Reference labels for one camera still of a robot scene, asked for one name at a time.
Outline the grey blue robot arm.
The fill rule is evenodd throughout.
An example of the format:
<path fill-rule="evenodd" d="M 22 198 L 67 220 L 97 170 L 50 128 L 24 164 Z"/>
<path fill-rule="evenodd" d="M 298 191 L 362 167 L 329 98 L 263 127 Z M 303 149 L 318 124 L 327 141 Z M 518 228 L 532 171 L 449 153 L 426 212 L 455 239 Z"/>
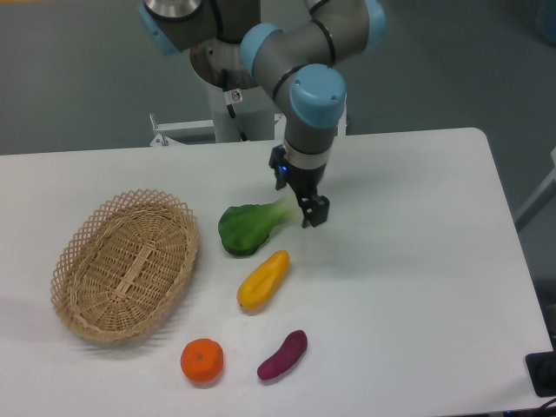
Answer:
<path fill-rule="evenodd" d="M 275 113 L 286 118 L 269 159 L 276 187 L 290 187 L 305 226 L 328 217 L 317 187 L 344 113 L 347 88 L 336 65 L 387 32 L 377 1 L 309 1 L 309 20 L 285 31 L 261 20 L 257 1 L 142 1 L 139 15 L 165 55 L 189 53 L 213 101 L 216 138 L 261 140 Z"/>

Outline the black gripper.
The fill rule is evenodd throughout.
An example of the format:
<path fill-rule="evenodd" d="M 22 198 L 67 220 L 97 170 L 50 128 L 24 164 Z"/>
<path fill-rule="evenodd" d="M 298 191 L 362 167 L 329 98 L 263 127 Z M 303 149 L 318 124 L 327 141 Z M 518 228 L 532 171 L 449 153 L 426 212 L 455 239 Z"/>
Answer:
<path fill-rule="evenodd" d="M 329 199 L 318 194 L 327 166 L 327 152 L 306 154 L 288 141 L 271 150 L 268 166 L 274 171 L 275 189 L 289 186 L 301 202 L 303 228 L 316 228 L 328 219 Z"/>

